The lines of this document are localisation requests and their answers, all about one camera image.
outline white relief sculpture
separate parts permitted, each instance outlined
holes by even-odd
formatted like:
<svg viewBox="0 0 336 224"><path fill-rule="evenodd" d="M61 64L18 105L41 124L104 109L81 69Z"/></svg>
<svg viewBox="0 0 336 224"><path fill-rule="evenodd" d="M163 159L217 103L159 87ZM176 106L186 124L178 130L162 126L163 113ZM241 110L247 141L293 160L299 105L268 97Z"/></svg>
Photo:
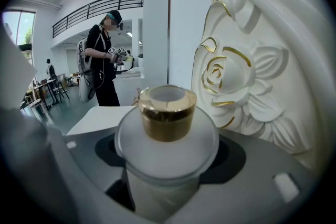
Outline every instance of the white relief sculpture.
<svg viewBox="0 0 336 224"><path fill-rule="evenodd" d="M318 116L307 88L289 45L262 9L250 0L212 0L192 89L217 127L273 142L290 154L312 154Z"/></svg>

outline floor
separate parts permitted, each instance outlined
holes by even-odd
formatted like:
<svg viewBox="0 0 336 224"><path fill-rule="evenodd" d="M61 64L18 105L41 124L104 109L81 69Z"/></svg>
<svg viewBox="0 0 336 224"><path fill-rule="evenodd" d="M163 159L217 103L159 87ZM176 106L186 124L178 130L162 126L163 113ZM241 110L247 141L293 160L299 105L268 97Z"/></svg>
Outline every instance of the floor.
<svg viewBox="0 0 336 224"><path fill-rule="evenodd" d="M36 117L46 126L55 127L61 131L62 135L66 135L91 108L98 106L96 96L88 103L83 104L79 99L78 87L68 87L66 90L69 99L63 94L65 98L62 98L62 103L53 105L45 115L39 116L36 110L32 111L29 107L21 110L21 112L28 116ZM48 104L53 102L50 96L48 96L46 101Z"/></svg>

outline black railing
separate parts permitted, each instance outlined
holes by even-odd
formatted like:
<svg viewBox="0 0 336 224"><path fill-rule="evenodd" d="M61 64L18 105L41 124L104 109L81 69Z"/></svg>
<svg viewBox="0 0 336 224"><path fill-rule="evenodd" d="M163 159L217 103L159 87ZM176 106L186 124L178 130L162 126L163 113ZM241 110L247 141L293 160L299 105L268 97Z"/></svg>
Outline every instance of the black railing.
<svg viewBox="0 0 336 224"><path fill-rule="evenodd" d="M52 37L91 17L104 14L112 9L143 7L143 0L96 0L87 4L53 25Z"/></svg>

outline gold lid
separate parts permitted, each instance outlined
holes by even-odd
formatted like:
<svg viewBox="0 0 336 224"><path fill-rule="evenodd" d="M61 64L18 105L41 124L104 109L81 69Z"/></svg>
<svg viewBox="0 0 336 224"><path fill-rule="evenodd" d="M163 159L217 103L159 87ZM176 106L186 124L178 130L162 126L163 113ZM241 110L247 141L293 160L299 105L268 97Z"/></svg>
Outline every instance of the gold lid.
<svg viewBox="0 0 336 224"><path fill-rule="evenodd" d="M196 94L173 85L147 88L139 95L146 133L162 142L176 141L190 129Z"/></svg>

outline wooden table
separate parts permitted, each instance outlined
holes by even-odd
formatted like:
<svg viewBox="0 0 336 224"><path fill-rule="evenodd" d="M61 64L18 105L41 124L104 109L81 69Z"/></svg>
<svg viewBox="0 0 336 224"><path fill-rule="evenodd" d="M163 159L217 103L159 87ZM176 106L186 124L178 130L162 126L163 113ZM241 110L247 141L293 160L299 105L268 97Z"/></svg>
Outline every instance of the wooden table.
<svg viewBox="0 0 336 224"><path fill-rule="evenodd" d="M52 105L54 105L54 104L58 104L59 102L58 102L58 99L57 99L57 97L56 97L56 94L55 94L55 92L52 90L51 85L50 85L50 84L53 83L54 81L55 81L54 79L52 79L52 80L48 80L47 83L41 84L41 85L39 85L39 86L37 86L37 87L34 87L35 90L38 89L38 91L39 91L39 93L40 93L40 96L41 96L41 99L42 99L42 101L43 101L43 104L44 104L44 106L45 106L45 108L46 108L47 110L49 110L51 106L47 105L47 102L46 102L46 100L45 100L45 98L44 98L44 95L43 95L43 92L42 92L42 87L45 86L45 85L48 87L48 90L49 90L50 95L51 95L51 98L52 98Z"/></svg>

